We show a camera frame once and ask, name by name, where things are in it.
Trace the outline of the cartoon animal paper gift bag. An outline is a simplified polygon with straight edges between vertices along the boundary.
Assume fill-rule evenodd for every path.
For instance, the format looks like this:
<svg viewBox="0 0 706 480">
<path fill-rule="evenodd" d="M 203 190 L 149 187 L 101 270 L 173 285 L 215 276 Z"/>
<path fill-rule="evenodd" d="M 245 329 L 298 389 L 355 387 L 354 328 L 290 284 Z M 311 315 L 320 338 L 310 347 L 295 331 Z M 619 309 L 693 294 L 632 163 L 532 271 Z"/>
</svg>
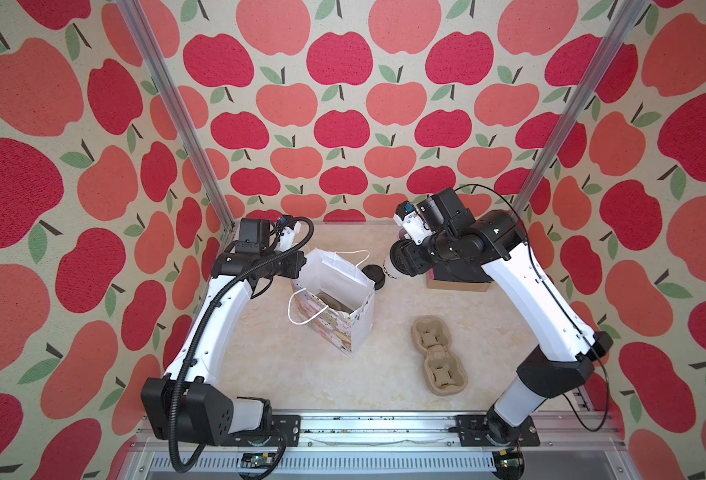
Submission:
<svg viewBox="0 0 706 480">
<path fill-rule="evenodd" d="M 353 355 L 374 324 L 375 282 L 360 269 L 369 257 L 367 250 L 312 250 L 299 277 L 291 281 L 289 322 L 312 328 L 339 351 Z"/>
</svg>

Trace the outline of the single white paper cup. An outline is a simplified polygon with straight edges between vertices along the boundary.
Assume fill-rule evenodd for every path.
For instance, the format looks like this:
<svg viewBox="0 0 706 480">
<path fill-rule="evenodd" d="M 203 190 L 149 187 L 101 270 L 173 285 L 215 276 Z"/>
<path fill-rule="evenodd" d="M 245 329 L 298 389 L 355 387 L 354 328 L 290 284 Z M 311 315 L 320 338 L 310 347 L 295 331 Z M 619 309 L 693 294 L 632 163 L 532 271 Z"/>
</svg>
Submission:
<svg viewBox="0 0 706 480">
<path fill-rule="evenodd" d="M 403 273 L 393 263 L 390 253 L 385 254 L 382 269 L 388 279 L 396 280 L 403 277 Z"/>
</svg>

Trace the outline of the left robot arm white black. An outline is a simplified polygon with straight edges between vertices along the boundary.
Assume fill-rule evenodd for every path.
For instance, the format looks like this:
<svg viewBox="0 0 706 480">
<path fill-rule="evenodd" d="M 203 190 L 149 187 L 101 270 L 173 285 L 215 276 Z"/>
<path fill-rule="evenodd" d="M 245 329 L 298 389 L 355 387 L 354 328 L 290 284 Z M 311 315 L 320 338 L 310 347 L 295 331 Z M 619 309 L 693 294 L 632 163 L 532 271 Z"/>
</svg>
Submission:
<svg viewBox="0 0 706 480">
<path fill-rule="evenodd" d="M 145 381 L 140 398 L 154 436 L 167 443 L 173 470 L 190 471 L 208 446 L 230 439 L 276 440 L 274 454 L 256 461 L 253 478 L 279 466 L 289 444 L 272 419 L 269 400 L 230 398 L 217 383 L 234 327 L 260 280 L 296 279 L 306 263 L 303 247 L 314 234 L 306 217 L 245 219 L 238 236 L 214 260 L 201 310 L 179 353 L 159 378 Z"/>
</svg>

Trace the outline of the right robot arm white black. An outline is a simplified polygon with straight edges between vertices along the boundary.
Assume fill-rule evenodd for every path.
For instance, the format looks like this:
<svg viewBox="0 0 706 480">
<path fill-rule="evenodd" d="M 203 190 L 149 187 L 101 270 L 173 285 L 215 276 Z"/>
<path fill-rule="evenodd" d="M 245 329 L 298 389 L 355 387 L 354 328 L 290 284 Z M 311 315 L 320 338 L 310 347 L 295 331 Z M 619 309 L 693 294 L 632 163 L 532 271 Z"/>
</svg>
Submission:
<svg viewBox="0 0 706 480">
<path fill-rule="evenodd" d="M 462 262 L 482 270 L 510 298 L 538 345 L 487 411 L 480 432 L 493 445 L 517 443 L 521 427 L 545 401 L 587 383 L 613 345 L 572 309 L 535 259 L 528 234 L 512 208 L 475 217 L 453 188 L 405 201 L 394 220 L 400 240 L 383 263 L 391 278 L 415 277 Z"/>
</svg>

